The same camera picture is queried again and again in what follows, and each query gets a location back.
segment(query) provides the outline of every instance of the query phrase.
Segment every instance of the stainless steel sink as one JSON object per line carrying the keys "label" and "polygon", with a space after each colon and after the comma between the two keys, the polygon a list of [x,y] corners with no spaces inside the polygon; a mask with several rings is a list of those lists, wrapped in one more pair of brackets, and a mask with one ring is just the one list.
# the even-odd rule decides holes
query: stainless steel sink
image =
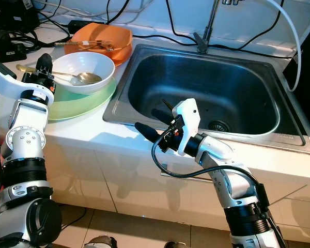
{"label": "stainless steel sink", "polygon": [[310,153],[310,141],[270,64],[139,44],[103,119],[153,128],[152,116],[195,98],[200,132],[225,140]]}

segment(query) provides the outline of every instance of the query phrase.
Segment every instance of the orange container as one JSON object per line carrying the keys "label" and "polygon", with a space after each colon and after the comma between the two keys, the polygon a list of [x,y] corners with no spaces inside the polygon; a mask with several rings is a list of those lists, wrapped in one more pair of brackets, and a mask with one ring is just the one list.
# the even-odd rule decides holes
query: orange container
{"label": "orange container", "polygon": [[[116,27],[111,25],[90,23],[78,30],[71,41],[85,41],[85,40],[106,40],[111,41],[113,51],[107,51],[101,48],[92,48],[84,51],[96,52],[111,58],[115,65],[118,66],[124,63],[132,53],[132,32],[126,28]],[[83,45],[65,45],[65,53],[80,52],[87,46]]]}

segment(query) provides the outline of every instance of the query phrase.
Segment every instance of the floor tile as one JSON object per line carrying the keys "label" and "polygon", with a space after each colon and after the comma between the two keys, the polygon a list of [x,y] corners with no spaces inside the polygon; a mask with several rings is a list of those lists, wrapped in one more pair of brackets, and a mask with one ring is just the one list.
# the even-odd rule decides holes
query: floor tile
{"label": "floor tile", "polygon": [[310,243],[288,241],[289,248],[310,248]]}
{"label": "floor tile", "polygon": [[[61,206],[63,224],[69,224],[84,213],[83,207],[64,205]],[[79,221],[64,229],[59,237],[54,241],[55,248],[69,247],[81,248],[87,233],[94,209],[86,209],[86,214]]]}
{"label": "floor tile", "polygon": [[124,248],[163,248],[167,241],[190,245],[189,225],[96,210],[85,243],[99,235],[114,237]]}
{"label": "floor tile", "polygon": [[191,248],[232,248],[228,231],[198,226],[192,226],[191,230]]}

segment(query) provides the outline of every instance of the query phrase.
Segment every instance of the faucet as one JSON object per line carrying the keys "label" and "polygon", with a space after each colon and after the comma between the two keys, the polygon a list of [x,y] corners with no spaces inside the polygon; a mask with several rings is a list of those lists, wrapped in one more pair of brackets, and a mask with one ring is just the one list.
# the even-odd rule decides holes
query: faucet
{"label": "faucet", "polygon": [[[233,5],[237,5],[239,1],[242,1],[242,0],[222,0],[222,4],[231,5],[233,2]],[[214,0],[214,2],[213,2],[212,9],[210,12],[209,22],[205,28],[205,32],[203,34],[203,37],[201,38],[200,35],[198,35],[198,33],[196,33],[196,32],[193,33],[194,38],[195,38],[196,43],[197,43],[197,51],[199,53],[207,53],[207,51],[208,51],[208,44],[209,44],[211,33],[212,33],[212,24],[213,24],[213,20],[215,19],[215,15],[217,12],[219,2],[220,2],[220,0]]]}

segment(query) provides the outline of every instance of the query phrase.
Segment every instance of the gold spoon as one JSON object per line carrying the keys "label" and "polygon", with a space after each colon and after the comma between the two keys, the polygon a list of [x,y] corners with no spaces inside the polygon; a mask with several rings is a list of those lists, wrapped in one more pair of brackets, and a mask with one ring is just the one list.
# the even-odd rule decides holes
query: gold spoon
{"label": "gold spoon", "polygon": [[[20,70],[20,71],[23,71],[23,72],[30,72],[30,73],[32,73],[32,72],[36,71],[36,68],[32,68],[32,67],[28,67],[28,66],[22,66],[22,65],[16,65],[16,68],[18,70]],[[90,72],[82,72],[82,73],[79,73],[78,75],[73,75],[73,74],[70,74],[70,73],[63,73],[63,72],[54,72],[54,71],[52,71],[52,74],[66,75],[66,76],[73,76],[73,77],[75,77],[80,82],[80,84],[76,84],[76,83],[73,83],[71,81],[70,83],[73,84],[74,86],[94,84],[94,83],[97,83],[97,82],[102,80],[102,78],[100,76],[95,75],[95,74],[90,73]]]}

